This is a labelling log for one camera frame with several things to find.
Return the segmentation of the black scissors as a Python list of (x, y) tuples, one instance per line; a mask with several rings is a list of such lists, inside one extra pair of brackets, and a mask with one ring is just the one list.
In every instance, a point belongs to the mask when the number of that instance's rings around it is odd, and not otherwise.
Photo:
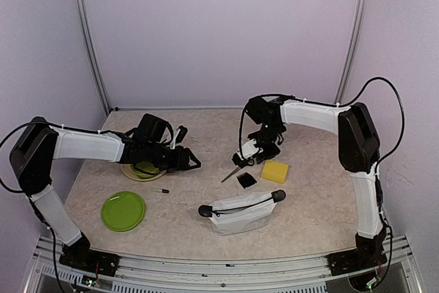
[(222, 183), (227, 181), (231, 176), (237, 174), (243, 168), (245, 168), (247, 166), (253, 166), (253, 165), (254, 165), (254, 159), (242, 160), (242, 161), (238, 162), (238, 164), (236, 165), (236, 168), (222, 180)]

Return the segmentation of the black clipper guard comb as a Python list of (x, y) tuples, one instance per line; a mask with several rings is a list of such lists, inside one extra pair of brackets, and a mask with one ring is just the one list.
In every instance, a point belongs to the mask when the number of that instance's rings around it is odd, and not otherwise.
[(257, 183), (257, 180), (248, 172), (238, 175), (237, 180), (244, 189), (247, 189)]

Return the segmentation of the white drawstring pouch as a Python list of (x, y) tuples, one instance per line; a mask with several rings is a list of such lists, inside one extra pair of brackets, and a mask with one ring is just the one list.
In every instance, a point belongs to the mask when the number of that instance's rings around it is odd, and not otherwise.
[(253, 192), (201, 205), (198, 213), (210, 219), (216, 235), (235, 235), (267, 226), (276, 205), (285, 198), (282, 189)]

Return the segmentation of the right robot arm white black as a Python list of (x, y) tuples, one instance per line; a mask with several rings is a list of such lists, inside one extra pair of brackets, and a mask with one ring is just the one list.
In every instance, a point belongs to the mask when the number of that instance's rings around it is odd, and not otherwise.
[(380, 139), (365, 104), (354, 97), (345, 104), (325, 104), (293, 95), (262, 94), (250, 98), (241, 112), (260, 127), (238, 143), (233, 163), (240, 168), (273, 159), (280, 152), (286, 127), (292, 124), (331, 132), (338, 138), (338, 159), (354, 186), (358, 229), (351, 263), (365, 268), (377, 258), (388, 225), (382, 214)]

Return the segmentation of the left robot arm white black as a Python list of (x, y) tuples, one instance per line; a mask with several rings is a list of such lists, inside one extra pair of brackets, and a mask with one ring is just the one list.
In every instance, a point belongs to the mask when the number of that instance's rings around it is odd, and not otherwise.
[(19, 130), (22, 134), (9, 155), (19, 188), (4, 188), (27, 196), (42, 223), (56, 234), (70, 259), (83, 269), (91, 268), (96, 254), (51, 186), (54, 160), (86, 159), (123, 165), (148, 162), (166, 172), (201, 166), (193, 152), (181, 146), (187, 129), (181, 126), (173, 130), (168, 121), (152, 114), (145, 114), (138, 126), (127, 132), (71, 128), (43, 117), (20, 125)]

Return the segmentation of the yellow sponge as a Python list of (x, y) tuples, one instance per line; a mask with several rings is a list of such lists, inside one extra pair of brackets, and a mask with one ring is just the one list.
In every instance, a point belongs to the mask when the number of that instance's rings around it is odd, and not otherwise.
[(284, 184), (288, 171), (288, 164), (277, 161), (266, 161), (263, 165), (260, 177), (274, 183)]

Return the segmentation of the green bowl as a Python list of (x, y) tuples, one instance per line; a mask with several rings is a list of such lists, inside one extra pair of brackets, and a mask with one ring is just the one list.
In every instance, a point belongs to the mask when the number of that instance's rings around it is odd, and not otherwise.
[(151, 163), (142, 162), (131, 164), (131, 169), (134, 174), (136, 174), (141, 179), (150, 179), (158, 176), (160, 174), (160, 170), (154, 167)]

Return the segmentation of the beige plate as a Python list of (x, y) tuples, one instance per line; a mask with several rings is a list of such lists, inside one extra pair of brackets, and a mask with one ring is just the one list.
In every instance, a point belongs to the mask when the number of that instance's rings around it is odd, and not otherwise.
[(166, 171), (161, 171), (155, 175), (141, 174), (139, 176), (131, 168), (131, 165), (121, 165), (121, 171), (127, 178), (134, 180), (134, 181), (137, 181), (137, 182), (148, 182), (148, 181), (157, 180), (166, 174)]

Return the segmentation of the green plate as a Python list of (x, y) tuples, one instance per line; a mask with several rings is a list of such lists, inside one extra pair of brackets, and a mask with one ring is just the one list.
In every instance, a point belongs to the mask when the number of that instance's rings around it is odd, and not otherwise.
[(101, 219), (104, 226), (115, 232), (130, 231), (144, 219), (146, 204), (133, 191), (119, 191), (103, 203)]

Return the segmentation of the front aluminium rail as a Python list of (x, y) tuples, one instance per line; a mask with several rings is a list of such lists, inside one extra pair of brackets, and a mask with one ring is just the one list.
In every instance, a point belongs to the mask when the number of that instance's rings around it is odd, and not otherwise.
[(350, 281), (366, 269), (334, 275), (326, 254), (250, 260), (195, 260), (121, 253), (113, 277), (99, 275), (96, 285), (82, 280), (89, 273), (53, 265), (60, 244), (41, 237), (25, 275), (22, 292), (57, 292), (60, 279), (78, 292), (350, 292)]

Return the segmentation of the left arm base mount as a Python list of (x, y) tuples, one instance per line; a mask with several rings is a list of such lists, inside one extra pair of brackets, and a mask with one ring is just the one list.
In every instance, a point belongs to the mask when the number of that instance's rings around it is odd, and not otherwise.
[(59, 262), (77, 270), (114, 277), (120, 256), (86, 247), (64, 246)]

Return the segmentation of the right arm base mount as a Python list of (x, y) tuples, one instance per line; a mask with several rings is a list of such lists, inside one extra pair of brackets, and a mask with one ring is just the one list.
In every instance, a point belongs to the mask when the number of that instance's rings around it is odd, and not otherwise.
[(364, 250), (352, 249), (327, 256), (332, 276), (348, 274), (369, 268), (377, 267), (388, 262), (384, 250), (381, 248), (375, 255), (369, 255)]

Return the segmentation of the right aluminium frame post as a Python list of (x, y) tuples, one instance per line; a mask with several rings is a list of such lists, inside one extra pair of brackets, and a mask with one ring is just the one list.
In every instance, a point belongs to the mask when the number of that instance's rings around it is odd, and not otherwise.
[(366, 6), (367, 6), (367, 0), (357, 0), (353, 26), (349, 38), (348, 49), (346, 52), (343, 69), (342, 69), (342, 75), (340, 78), (340, 82), (338, 84), (337, 93), (335, 94), (335, 100), (334, 100), (335, 104), (341, 103), (348, 88), (348, 83), (351, 78), (353, 63), (361, 35), (361, 28), (363, 25), (363, 18), (366, 11)]

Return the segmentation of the aluminium frame post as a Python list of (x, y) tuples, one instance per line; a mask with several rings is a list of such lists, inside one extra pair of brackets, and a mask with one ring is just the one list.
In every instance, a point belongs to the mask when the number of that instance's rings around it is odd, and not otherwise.
[(349, 38), (348, 49), (346, 52), (343, 69), (342, 69), (342, 75), (340, 78), (340, 82), (338, 84), (337, 93), (335, 94), (335, 100), (334, 100), (335, 104), (341, 103), (348, 88), (348, 83), (351, 78), (353, 63), (361, 35), (361, 28), (363, 25), (363, 18), (366, 11), (366, 6), (367, 6), (367, 0), (357, 0), (353, 26)]
[(80, 22), (80, 28), (82, 31), (82, 38), (86, 49), (86, 55), (88, 57), (88, 61), (91, 67), (91, 73), (92, 73), (93, 81), (95, 83), (95, 87), (97, 89), (98, 98), (100, 100), (104, 113), (106, 115), (109, 115), (112, 108), (110, 105), (106, 87), (104, 85), (104, 80), (99, 69), (99, 63), (97, 60), (97, 55), (93, 44), (93, 37), (88, 22), (86, 2), (85, 0), (75, 0), (75, 3), (78, 12), (79, 22)]

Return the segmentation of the left aluminium frame post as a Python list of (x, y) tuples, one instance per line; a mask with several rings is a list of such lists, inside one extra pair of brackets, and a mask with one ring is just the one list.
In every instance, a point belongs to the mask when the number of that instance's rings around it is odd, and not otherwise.
[(98, 98), (100, 100), (104, 113), (106, 115), (109, 115), (112, 108), (110, 105), (106, 87), (104, 85), (104, 80), (99, 69), (99, 63), (97, 60), (97, 55), (93, 44), (93, 37), (88, 22), (86, 2), (85, 0), (75, 0), (75, 3), (78, 12), (79, 22), (80, 22), (80, 28), (82, 31), (82, 38), (86, 49), (86, 55), (88, 57), (88, 61), (91, 67), (91, 73), (92, 73), (93, 81), (95, 83), (95, 87), (97, 89)]

